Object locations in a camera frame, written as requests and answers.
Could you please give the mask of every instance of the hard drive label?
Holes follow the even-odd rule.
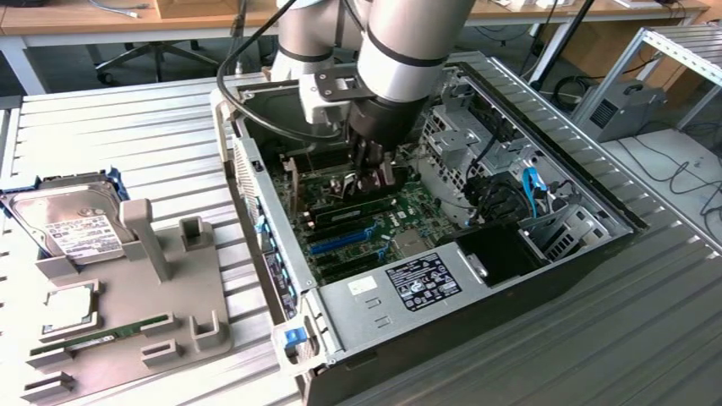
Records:
[[[121,250],[121,239],[106,216],[46,224],[48,235],[72,260]]]
[[[386,270],[398,296],[410,311],[423,309],[462,292],[438,254]]]

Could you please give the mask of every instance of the green circuit board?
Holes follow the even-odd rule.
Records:
[[[369,212],[375,214],[365,216],[362,213],[353,222],[343,222],[330,228],[339,230],[337,236],[318,239],[318,230],[310,228],[309,217],[305,213],[314,209],[323,210],[343,206],[339,196],[335,196],[330,191],[329,184],[333,179],[343,178],[345,174],[345,171],[311,173],[302,178],[299,188],[302,193],[299,193],[299,206],[295,213],[293,212],[294,192],[290,176],[274,177],[274,185],[295,230],[297,240],[306,254],[311,271],[323,284],[351,277],[386,263],[402,260],[405,253],[398,249],[394,238],[406,230],[418,232],[419,241],[426,249],[435,247],[439,238],[457,230],[457,225],[443,214],[423,183],[415,181],[407,182],[394,195],[354,205],[345,212],[355,214],[358,211],[371,209]],[[369,231],[367,239],[354,244],[346,244],[325,253],[313,253],[315,245],[334,241],[353,227]]]

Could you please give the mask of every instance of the blue pcie slot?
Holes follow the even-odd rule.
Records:
[[[369,241],[371,234],[374,233],[375,225],[369,227],[366,230],[357,233],[350,233],[338,239],[327,241],[325,243],[313,245],[310,248],[311,255],[323,254],[329,251],[338,250],[339,248],[346,247],[347,245]]]

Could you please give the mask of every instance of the barcode sticker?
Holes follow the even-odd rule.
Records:
[[[121,239],[104,215],[46,224],[46,229],[72,260],[121,250]]]

